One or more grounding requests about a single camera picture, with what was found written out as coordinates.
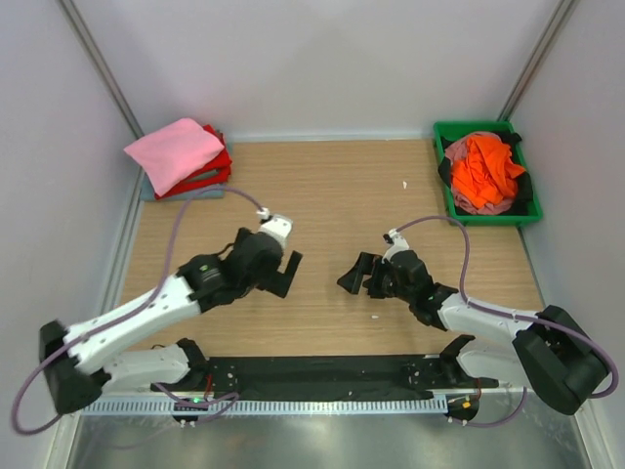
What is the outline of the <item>pink t shirt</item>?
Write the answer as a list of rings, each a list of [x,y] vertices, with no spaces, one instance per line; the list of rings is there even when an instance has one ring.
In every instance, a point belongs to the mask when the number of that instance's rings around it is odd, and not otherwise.
[[[158,196],[213,161],[225,145],[191,118],[179,119],[124,149],[138,163]]]

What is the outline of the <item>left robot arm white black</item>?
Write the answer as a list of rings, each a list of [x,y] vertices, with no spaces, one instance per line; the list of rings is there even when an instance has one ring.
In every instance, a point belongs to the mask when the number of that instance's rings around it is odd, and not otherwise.
[[[207,378],[206,365],[180,345],[161,353],[130,347],[179,321],[200,316],[251,291],[287,295],[302,255],[284,255],[293,223],[273,216],[252,232],[239,229],[229,254],[191,258],[158,287],[94,320],[39,330],[39,360],[60,415],[95,402],[115,386],[178,383],[188,391]]]

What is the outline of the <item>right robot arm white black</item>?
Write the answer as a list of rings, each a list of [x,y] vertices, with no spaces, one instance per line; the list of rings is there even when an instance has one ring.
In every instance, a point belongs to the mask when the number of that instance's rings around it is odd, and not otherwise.
[[[405,302],[426,326],[458,333],[439,366],[448,385],[489,378],[533,391],[551,409],[574,414],[611,376],[614,365],[565,310],[532,313],[466,299],[433,281],[412,250],[362,252],[337,283],[351,294]]]

